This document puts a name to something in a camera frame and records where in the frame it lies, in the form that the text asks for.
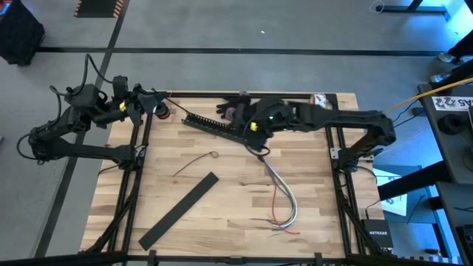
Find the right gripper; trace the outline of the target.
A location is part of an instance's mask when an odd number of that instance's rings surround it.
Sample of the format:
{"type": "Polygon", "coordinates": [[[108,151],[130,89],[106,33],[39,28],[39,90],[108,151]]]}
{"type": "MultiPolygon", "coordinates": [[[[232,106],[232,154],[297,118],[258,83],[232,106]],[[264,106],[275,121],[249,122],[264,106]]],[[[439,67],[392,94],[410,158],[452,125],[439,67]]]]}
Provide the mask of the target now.
{"type": "Polygon", "coordinates": [[[256,109],[251,117],[252,132],[274,133],[290,128],[292,109],[281,98],[261,98],[254,106],[256,109]]]}

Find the black clamp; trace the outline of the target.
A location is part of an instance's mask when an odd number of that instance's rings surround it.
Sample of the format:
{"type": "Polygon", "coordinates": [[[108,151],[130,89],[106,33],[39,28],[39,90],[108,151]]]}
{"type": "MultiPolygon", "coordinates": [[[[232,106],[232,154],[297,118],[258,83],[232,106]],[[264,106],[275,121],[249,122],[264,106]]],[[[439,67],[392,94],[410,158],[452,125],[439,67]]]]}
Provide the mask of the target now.
{"type": "Polygon", "coordinates": [[[376,157],[377,155],[379,155],[380,153],[382,153],[384,151],[383,148],[377,148],[377,149],[372,149],[368,152],[365,152],[361,155],[361,157],[363,158],[368,158],[368,159],[371,159],[373,160],[374,157],[376,157]]]}

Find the black mat with orange stripes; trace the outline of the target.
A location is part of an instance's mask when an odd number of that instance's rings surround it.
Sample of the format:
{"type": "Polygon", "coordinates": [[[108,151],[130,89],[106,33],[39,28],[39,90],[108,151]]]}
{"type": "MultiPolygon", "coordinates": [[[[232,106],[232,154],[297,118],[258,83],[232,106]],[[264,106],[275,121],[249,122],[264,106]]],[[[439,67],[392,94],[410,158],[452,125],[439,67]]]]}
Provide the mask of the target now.
{"type": "Polygon", "coordinates": [[[118,18],[124,0],[78,0],[76,18],[118,18]]]}

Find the dark grey side table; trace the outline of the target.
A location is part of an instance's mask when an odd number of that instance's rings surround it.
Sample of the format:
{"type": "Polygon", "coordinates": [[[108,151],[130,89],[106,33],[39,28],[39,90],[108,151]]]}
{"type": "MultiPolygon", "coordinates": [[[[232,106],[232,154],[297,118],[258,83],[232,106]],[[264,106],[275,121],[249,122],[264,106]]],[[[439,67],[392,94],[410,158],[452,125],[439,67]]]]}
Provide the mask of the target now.
{"type": "Polygon", "coordinates": [[[450,89],[448,95],[428,95],[421,98],[426,116],[432,127],[438,148],[445,162],[453,182],[473,185],[473,120],[467,112],[437,111],[432,102],[435,96],[473,97],[472,85],[460,85],[450,89]],[[463,118],[464,130],[460,134],[450,135],[441,132],[437,121],[444,115],[460,115],[463,118]]]}

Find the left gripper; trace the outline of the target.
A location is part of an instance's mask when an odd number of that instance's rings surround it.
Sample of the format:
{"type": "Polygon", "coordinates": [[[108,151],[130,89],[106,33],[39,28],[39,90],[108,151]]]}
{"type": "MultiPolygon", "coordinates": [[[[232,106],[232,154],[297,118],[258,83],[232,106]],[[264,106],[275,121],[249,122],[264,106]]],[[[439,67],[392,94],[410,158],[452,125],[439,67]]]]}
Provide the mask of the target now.
{"type": "Polygon", "coordinates": [[[139,100],[139,93],[142,90],[140,83],[136,83],[129,89],[128,78],[122,75],[112,79],[113,96],[108,102],[109,112],[114,115],[142,115],[145,112],[153,113],[154,107],[168,97],[168,92],[147,92],[139,100]]]}

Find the black desk base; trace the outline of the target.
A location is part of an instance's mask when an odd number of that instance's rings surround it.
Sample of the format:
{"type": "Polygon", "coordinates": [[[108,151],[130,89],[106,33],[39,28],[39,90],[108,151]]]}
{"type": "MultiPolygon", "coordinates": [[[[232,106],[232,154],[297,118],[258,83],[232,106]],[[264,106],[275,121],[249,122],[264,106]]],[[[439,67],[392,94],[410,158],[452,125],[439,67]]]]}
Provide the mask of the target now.
{"type": "Polygon", "coordinates": [[[375,11],[380,13],[419,13],[446,15],[448,13],[444,6],[422,6],[423,0],[412,0],[409,5],[385,5],[378,4],[375,11]]]}

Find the black slotted cable duct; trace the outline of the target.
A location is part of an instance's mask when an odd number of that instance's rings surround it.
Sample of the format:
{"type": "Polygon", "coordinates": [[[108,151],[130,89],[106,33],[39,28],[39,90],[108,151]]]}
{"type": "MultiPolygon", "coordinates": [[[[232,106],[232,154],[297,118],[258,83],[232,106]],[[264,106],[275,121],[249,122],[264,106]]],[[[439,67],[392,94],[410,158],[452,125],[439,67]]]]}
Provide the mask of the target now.
{"type": "Polygon", "coordinates": [[[246,144],[243,130],[235,128],[226,123],[221,123],[194,113],[188,113],[184,119],[181,120],[184,125],[199,129],[203,132],[225,138],[239,144],[246,144]]]}

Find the white paper sheet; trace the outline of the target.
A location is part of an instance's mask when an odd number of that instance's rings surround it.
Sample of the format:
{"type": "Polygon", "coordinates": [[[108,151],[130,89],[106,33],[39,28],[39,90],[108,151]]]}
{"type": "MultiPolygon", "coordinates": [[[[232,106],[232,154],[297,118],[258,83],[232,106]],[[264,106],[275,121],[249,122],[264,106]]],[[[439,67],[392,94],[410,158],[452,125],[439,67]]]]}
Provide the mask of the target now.
{"type": "MultiPolygon", "coordinates": [[[[378,187],[401,178],[401,176],[398,174],[393,174],[391,172],[383,171],[377,168],[374,168],[373,172],[376,175],[376,185],[378,187]]],[[[382,201],[381,206],[384,211],[390,212],[391,214],[406,216],[407,202],[407,194],[402,194],[400,196],[382,201]]]]}

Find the black roll on red base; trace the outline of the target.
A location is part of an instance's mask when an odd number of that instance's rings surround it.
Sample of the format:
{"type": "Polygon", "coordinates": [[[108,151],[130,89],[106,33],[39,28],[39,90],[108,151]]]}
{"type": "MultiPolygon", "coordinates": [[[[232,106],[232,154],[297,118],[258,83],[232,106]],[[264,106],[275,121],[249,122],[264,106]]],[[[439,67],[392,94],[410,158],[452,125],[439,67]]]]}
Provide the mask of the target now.
{"type": "Polygon", "coordinates": [[[170,109],[167,107],[167,105],[164,102],[159,102],[153,109],[153,114],[161,119],[164,120],[169,117],[171,114],[170,109]]]}

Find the black storage crate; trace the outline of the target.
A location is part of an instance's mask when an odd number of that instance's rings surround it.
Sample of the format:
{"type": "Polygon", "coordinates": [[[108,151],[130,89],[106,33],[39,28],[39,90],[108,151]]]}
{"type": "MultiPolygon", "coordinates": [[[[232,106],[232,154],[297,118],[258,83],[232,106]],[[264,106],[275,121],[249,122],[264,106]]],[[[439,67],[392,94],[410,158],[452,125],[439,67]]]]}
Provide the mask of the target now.
{"type": "Polygon", "coordinates": [[[0,57],[27,66],[44,39],[44,25],[21,0],[0,0],[0,57]]]}

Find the orange tape dispenser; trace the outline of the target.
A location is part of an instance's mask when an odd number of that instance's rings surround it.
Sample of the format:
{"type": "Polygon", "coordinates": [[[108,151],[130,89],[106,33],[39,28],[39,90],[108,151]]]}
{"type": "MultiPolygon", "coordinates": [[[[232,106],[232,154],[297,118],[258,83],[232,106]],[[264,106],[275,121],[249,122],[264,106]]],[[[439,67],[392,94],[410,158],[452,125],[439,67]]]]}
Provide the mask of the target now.
{"type": "Polygon", "coordinates": [[[319,106],[323,109],[330,108],[330,101],[328,100],[327,96],[323,93],[314,93],[310,96],[310,103],[316,106],[319,106]]]}

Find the black work glove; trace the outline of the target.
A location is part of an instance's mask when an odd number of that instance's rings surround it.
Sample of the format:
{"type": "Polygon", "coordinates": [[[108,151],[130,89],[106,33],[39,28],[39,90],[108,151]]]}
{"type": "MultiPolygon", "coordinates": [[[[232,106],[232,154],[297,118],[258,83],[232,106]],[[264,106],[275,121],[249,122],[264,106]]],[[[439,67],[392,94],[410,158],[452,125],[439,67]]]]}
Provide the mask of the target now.
{"type": "Polygon", "coordinates": [[[221,115],[222,119],[232,121],[237,112],[237,107],[240,104],[244,104],[245,100],[243,97],[224,97],[225,103],[216,105],[216,113],[221,115]]]}

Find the person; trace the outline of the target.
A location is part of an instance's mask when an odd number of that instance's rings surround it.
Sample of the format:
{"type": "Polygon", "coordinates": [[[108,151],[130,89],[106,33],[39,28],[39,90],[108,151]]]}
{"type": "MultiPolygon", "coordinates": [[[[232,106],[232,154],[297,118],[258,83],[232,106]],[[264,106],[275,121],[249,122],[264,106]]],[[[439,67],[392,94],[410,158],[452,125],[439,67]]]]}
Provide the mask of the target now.
{"type": "Polygon", "coordinates": [[[447,72],[433,75],[430,78],[431,83],[444,86],[473,77],[473,30],[448,51],[440,53],[437,59],[444,63],[460,63],[460,65],[447,72]]]}

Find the flat black duct cover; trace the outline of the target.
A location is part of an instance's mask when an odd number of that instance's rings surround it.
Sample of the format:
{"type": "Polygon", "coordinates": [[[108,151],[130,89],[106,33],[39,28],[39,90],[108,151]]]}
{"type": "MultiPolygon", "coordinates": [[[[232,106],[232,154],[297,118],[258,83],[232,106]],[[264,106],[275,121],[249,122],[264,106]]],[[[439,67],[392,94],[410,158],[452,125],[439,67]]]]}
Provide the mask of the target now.
{"type": "Polygon", "coordinates": [[[220,179],[209,172],[196,184],[166,215],[164,215],[140,239],[139,244],[144,250],[149,250],[152,245],[189,211],[220,179]]]}

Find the black zip tie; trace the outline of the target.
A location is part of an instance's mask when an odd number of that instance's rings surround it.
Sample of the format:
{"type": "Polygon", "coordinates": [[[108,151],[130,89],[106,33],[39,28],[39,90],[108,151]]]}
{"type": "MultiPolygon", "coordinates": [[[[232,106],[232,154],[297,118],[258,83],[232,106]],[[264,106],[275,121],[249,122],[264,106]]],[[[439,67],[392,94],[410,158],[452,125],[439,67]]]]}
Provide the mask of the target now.
{"type": "Polygon", "coordinates": [[[220,156],[220,154],[217,152],[217,151],[210,151],[206,154],[203,154],[203,155],[200,155],[199,157],[193,159],[192,161],[190,161],[189,163],[187,163],[186,165],[184,165],[181,169],[179,169],[178,171],[176,171],[174,174],[173,174],[173,177],[176,177],[180,172],[184,171],[186,168],[188,168],[191,164],[195,163],[196,161],[204,158],[204,157],[212,157],[214,159],[217,159],[218,157],[220,156]]]}

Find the white printed label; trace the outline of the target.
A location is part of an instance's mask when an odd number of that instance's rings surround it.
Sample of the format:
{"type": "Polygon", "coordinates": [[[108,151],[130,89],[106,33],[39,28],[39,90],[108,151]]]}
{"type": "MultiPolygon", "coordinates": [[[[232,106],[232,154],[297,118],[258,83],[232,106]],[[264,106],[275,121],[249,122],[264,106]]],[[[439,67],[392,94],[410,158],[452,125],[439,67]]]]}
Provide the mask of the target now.
{"type": "Polygon", "coordinates": [[[473,97],[435,96],[432,102],[437,111],[467,112],[473,106],[473,97]]]}

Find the black Netgear network switch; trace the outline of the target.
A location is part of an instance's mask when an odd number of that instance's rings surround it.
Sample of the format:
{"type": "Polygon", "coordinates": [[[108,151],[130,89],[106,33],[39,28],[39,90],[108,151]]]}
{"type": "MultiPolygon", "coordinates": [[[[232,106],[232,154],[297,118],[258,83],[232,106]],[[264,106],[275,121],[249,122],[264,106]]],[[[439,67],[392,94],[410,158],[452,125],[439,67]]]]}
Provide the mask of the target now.
{"type": "Polygon", "coordinates": [[[383,219],[363,219],[362,223],[370,237],[385,250],[392,250],[392,236],[389,230],[389,224],[383,219]]]}

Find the black spool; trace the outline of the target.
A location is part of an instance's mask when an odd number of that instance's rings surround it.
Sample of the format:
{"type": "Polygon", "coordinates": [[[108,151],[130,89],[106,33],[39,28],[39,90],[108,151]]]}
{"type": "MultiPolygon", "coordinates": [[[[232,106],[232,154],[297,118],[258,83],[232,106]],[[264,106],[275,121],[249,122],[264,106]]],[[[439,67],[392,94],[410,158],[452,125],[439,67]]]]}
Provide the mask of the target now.
{"type": "Polygon", "coordinates": [[[460,115],[444,115],[437,121],[438,128],[445,134],[460,134],[464,130],[463,118],[460,115]]]}

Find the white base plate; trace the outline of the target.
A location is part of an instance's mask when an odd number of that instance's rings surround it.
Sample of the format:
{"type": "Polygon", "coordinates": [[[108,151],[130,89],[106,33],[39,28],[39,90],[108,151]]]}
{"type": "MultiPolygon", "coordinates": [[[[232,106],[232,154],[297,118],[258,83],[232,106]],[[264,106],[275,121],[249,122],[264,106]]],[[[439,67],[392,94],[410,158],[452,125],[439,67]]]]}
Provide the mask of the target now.
{"type": "MultiPolygon", "coordinates": [[[[330,148],[330,157],[334,160],[337,160],[338,159],[338,152],[340,150],[341,150],[340,148],[330,148]]],[[[373,155],[359,157],[359,160],[366,161],[368,163],[372,163],[374,161],[374,159],[375,159],[375,157],[373,155]]]]}

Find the black table leg beam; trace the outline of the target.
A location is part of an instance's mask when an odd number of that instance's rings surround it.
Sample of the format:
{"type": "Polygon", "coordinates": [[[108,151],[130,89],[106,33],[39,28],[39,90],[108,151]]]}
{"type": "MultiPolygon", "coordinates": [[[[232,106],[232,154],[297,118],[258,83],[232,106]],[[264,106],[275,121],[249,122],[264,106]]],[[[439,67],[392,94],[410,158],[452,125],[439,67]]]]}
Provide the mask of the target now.
{"type": "Polygon", "coordinates": [[[452,175],[444,161],[434,163],[426,168],[420,166],[377,165],[375,169],[401,176],[378,186],[381,201],[408,194],[410,191],[435,185],[439,182],[453,182],[452,175]]]}

